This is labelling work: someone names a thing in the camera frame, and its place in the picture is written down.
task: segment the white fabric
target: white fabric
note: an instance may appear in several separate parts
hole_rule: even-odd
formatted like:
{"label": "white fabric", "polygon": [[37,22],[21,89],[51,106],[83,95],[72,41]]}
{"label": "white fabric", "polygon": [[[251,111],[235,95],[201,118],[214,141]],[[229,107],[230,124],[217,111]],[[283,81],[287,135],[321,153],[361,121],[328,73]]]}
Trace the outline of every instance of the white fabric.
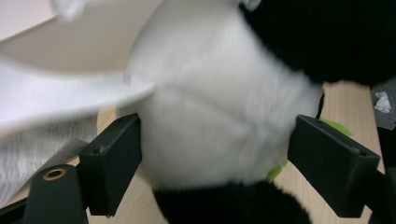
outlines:
{"label": "white fabric", "polygon": [[376,92],[375,96],[379,99],[375,104],[375,109],[388,114],[392,108],[390,107],[387,93],[384,91],[380,91]]}

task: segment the green plastic piece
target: green plastic piece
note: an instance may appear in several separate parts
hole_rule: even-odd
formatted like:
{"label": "green plastic piece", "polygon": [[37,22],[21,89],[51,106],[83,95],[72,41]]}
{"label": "green plastic piece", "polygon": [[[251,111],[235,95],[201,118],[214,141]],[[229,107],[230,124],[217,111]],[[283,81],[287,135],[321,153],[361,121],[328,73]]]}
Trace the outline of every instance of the green plastic piece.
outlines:
{"label": "green plastic piece", "polygon": [[346,136],[352,136],[353,133],[344,125],[335,122],[335,121],[331,121],[331,120],[327,120],[327,119],[320,119],[323,122],[329,124],[330,126],[332,126],[335,130],[337,130],[340,133],[343,133]]}
{"label": "green plastic piece", "polygon": [[267,181],[268,183],[272,183],[275,178],[280,174],[280,172],[282,172],[283,167],[285,167],[286,164],[288,164],[288,159],[283,160],[276,168],[272,169],[265,178],[265,181]]}

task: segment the wooden surface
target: wooden surface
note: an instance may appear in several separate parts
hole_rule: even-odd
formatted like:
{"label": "wooden surface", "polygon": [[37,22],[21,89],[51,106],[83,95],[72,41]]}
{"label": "wooden surface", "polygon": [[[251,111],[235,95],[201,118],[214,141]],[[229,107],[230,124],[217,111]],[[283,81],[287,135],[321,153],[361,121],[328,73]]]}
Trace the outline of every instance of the wooden surface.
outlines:
{"label": "wooden surface", "polygon": [[[354,140],[381,155],[369,89],[350,83],[327,85],[324,89],[326,99],[322,117],[344,124],[352,131]],[[98,132],[101,132],[114,120],[116,117],[114,111],[114,108],[108,108],[99,113]],[[378,169],[380,171],[384,170],[382,164]],[[277,177],[276,184],[298,198],[300,203],[309,211],[314,224],[366,224],[370,217],[371,211],[367,207],[361,218],[337,217],[290,162]],[[166,223],[154,201],[149,186],[138,176],[134,177],[114,217],[92,217],[89,215],[89,221],[91,224]]]}
{"label": "wooden surface", "polygon": [[[326,96],[322,117],[344,124],[352,131],[355,141],[381,155],[369,89],[351,83],[339,83],[327,85],[324,90]],[[378,169],[384,171],[382,162]],[[300,200],[315,224],[368,223],[371,211],[367,207],[361,218],[338,217],[290,162],[276,183]]]}

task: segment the panda plush toy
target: panda plush toy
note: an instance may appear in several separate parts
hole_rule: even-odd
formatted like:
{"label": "panda plush toy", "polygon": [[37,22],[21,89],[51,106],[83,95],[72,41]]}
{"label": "panda plush toy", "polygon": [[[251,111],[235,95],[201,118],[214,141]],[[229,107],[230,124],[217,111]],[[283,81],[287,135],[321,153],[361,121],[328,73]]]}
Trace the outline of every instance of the panda plush toy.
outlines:
{"label": "panda plush toy", "polygon": [[394,0],[165,0],[124,77],[155,91],[120,114],[141,118],[138,174],[170,223],[310,223],[264,181],[296,117],[318,113],[324,82],[395,74]]}

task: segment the brass insert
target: brass insert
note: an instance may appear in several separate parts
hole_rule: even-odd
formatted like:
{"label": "brass insert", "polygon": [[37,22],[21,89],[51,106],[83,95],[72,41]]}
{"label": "brass insert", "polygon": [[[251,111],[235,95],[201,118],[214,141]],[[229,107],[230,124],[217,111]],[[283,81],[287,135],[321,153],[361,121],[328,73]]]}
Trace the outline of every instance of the brass insert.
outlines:
{"label": "brass insert", "polygon": [[44,180],[56,180],[58,178],[61,178],[65,174],[66,174],[66,169],[57,168],[57,169],[53,169],[53,170],[50,170],[50,171],[46,172],[43,175],[43,179]]}

